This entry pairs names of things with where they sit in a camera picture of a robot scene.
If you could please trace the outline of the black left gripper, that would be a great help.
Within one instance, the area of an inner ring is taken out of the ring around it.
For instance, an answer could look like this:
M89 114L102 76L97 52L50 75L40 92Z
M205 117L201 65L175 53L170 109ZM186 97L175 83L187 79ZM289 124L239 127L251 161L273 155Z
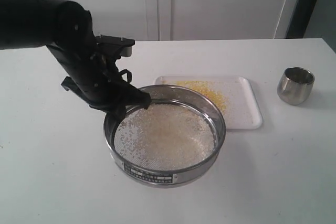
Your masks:
M127 105L150 106L151 96L123 80L125 71L116 67L118 59L99 53L96 40L55 42L47 48L68 74L63 88L92 108L107 110L106 121L123 121Z

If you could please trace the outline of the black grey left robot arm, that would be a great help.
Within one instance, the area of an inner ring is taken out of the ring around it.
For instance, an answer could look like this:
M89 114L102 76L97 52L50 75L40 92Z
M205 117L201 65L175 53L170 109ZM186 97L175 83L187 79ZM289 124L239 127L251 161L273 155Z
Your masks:
M1 49L45 46L67 73L62 87L91 108L123 120L126 108L147 109L151 97L131 84L116 61L132 54L133 39L95 36L92 16L68 0L1 0Z

